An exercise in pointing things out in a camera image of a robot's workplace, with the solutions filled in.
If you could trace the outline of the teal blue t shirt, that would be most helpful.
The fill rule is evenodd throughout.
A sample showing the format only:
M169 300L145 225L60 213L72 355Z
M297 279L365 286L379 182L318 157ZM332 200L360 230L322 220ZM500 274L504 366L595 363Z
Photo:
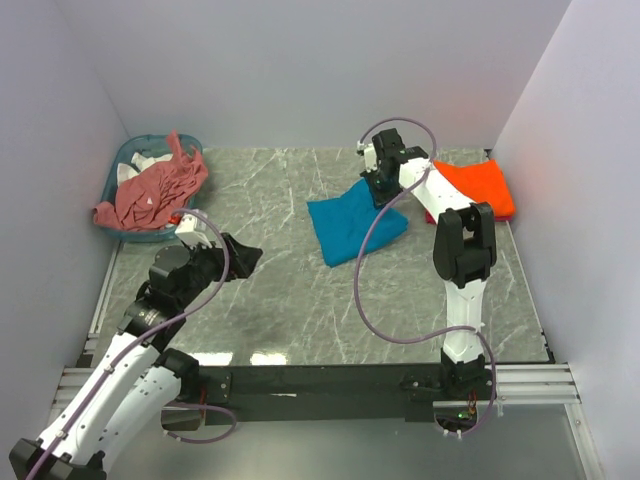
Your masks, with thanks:
M339 197L308 201L307 208L319 242L324 262L336 267L355 259L379 209L374 207L368 185L357 181ZM406 216L388 210L371 235L365 253L386 247L409 227Z

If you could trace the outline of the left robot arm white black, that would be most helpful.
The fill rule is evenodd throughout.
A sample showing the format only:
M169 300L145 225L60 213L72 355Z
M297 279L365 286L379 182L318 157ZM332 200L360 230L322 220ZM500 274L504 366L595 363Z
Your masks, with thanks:
M147 280L99 365L75 398L37 439L21 439L9 460L19 479L104 479L126 443L170 405L198 420L210 405L197 359L169 346L186 321L186 308L210 284L246 279L260 248L203 234L159 250Z

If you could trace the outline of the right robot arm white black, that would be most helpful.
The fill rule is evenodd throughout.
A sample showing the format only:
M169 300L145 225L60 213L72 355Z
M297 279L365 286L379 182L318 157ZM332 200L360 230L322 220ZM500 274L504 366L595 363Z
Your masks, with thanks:
M407 147L395 129L377 133L369 144L359 140L357 153L365 164L361 176L382 213L410 193L435 221L433 262L445 285L447 327L433 389L452 399L465 397L490 380L479 334L484 291L497 259L493 209L461 193L429 154Z

